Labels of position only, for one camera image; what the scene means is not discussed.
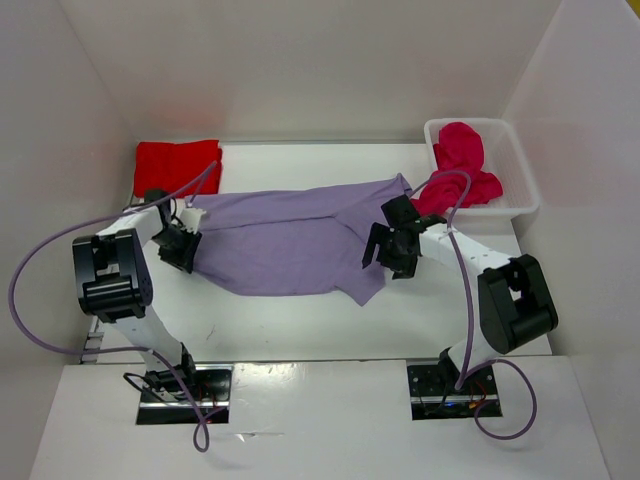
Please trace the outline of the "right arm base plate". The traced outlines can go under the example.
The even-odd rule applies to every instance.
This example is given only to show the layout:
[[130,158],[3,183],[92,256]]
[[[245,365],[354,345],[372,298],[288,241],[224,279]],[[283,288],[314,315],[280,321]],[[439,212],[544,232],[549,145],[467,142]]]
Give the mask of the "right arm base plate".
[[502,416],[498,388],[491,367],[473,374],[461,390],[447,380],[435,360],[406,365],[413,421]]

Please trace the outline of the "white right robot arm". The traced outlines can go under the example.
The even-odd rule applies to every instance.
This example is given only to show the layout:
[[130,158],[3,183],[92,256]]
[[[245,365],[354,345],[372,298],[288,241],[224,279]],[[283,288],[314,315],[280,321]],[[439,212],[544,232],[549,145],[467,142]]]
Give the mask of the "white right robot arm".
[[558,314],[540,263],[491,249],[439,215],[420,216],[409,198],[381,206],[383,224],[371,226],[362,266],[376,262],[394,280],[410,279],[428,258],[459,270],[467,303],[466,338],[444,350],[439,365],[454,389],[485,366],[558,326]]

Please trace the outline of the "red t shirt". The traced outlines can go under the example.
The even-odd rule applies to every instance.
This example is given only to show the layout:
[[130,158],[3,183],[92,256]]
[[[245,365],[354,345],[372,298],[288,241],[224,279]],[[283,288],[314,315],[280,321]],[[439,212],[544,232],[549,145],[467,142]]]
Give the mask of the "red t shirt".
[[142,198],[151,189],[173,193],[199,176],[212,162],[216,165],[198,193],[217,194],[222,176],[222,153],[218,140],[140,142],[136,148],[134,196]]

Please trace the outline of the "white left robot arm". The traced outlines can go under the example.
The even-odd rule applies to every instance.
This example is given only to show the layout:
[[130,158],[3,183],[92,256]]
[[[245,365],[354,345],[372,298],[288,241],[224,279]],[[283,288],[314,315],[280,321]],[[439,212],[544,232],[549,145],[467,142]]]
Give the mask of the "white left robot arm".
[[113,326],[140,349],[151,389],[184,398],[197,389],[196,367],[152,307],[153,283],[143,247],[155,243],[162,262],[190,274],[202,234],[195,223],[176,217],[166,191],[147,191],[142,206],[144,211],[73,241],[78,302],[84,313]]

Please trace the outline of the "lilac t shirt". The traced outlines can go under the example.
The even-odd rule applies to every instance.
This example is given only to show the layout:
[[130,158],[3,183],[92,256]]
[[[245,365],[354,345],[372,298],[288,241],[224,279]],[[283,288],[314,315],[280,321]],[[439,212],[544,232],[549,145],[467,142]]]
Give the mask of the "lilac t shirt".
[[377,263],[363,266],[381,207],[411,187],[388,180],[301,191],[227,193],[197,198],[202,235],[194,271],[245,296],[341,291],[363,306],[385,285]]

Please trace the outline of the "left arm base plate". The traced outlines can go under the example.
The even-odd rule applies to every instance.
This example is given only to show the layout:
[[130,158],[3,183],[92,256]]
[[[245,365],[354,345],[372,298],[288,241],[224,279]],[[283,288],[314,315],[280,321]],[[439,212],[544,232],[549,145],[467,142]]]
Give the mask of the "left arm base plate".
[[[207,424],[227,424],[230,415],[231,364],[197,364],[191,382],[191,397]],[[187,395],[172,380],[166,386],[144,375],[126,372],[125,381],[139,393],[136,424],[140,426],[197,424],[198,416]]]

